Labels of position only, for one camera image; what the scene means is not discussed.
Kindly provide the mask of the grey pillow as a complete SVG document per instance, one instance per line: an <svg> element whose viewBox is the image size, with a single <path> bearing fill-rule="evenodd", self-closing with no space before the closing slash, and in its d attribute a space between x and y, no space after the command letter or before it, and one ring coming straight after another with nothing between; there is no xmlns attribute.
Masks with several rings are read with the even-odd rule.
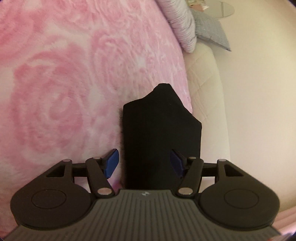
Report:
<svg viewBox="0 0 296 241"><path fill-rule="evenodd" d="M221 23L217 19L194 9L190 9L190 11L195 21L195 33L197 38L216 44L231 52L229 41Z"/></svg>

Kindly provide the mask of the black trousers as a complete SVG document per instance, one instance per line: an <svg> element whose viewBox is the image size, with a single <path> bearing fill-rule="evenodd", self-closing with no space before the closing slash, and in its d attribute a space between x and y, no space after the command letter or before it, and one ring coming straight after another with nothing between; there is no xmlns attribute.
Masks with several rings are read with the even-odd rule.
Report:
<svg viewBox="0 0 296 241"><path fill-rule="evenodd" d="M200 156L202 124L169 84L125 104L122 130L126 189L175 189L181 180L171 166L171 150Z"/></svg>

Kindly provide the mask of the white striped quilt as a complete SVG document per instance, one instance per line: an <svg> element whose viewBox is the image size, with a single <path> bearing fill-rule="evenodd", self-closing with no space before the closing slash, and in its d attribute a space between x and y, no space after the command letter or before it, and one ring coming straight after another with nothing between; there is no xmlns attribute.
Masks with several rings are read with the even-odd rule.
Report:
<svg viewBox="0 0 296 241"><path fill-rule="evenodd" d="M196 47L195 20L187 1L157 0L161 12L166 17L182 49L192 53Z"/></svg>

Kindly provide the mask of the round glass side table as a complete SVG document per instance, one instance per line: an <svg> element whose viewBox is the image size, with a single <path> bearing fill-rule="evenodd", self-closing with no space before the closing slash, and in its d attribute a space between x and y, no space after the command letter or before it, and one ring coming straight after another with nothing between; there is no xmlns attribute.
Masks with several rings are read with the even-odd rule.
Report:
<svg viewBox="0 0 296 241"><path fill-rule="evenodd" d="M235 13L234 7L224 1L208 0L205 1L205 6L207 8L204 9L204 13L216 19L226 18Z"/></svg>

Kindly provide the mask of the pink floral blanket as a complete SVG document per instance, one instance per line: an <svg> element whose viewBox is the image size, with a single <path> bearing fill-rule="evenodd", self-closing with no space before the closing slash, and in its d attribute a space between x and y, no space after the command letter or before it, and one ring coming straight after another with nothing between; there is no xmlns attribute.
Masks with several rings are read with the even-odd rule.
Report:
<svg viewBox="0 0 296 241"><path fill-rule="evenodd" d="M16 191L63 159L120 149L123 105L160 83L192 108L155 1L1 1L1 237Z"/></svg>

